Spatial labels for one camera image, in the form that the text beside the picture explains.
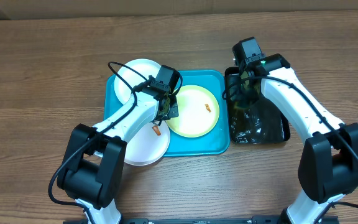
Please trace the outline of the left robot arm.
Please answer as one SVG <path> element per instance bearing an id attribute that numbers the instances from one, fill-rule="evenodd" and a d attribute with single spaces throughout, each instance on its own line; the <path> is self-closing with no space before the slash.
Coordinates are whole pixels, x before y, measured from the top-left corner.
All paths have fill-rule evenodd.
<path id="1" fill-rule="evenodd" d="M 114 198 L 122 179 L 127 143 L 146 125 L 160 126 L 179 115 L 181 74 L 162 65 L 156 77 L 130 87 L 129 101 L 104 121 L 77 125 L 62 164 L 48 185 L 50 200 L 82 208 L 82 223 L 122 223 Z"/>

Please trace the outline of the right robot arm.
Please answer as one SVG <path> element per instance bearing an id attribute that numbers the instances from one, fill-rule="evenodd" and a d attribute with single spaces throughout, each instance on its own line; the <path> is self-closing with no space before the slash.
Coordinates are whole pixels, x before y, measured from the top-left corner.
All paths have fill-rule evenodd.
<path id="1" fill-rule="evenodd" d="M 301 84 L 280 54 L 265 55 L 255 38 L 233 48 L 223 99 L 236 143 L 273 143 L 295 129 L 303 142 L 298 179 L 301 191 L 280 215 L 255 216 L 254 223 L 337 223 L 326 212 L 358 187 L 358 124 L 326 110 Z"/>

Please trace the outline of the light green plate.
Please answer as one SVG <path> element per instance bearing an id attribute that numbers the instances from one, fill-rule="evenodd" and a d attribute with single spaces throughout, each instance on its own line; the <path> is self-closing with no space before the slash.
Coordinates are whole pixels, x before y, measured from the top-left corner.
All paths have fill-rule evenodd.
<path id="1" fill-rule="evenodd" d="M 218 122 L 220 109 L 216 97 L 206 88 L 185 85 L 177 94 L 179 116 L 167 121 L 168 127 L 186 138 L 198 138 L 210 132 Z M 209 104 L 211 113 L 205 107 Z"/>

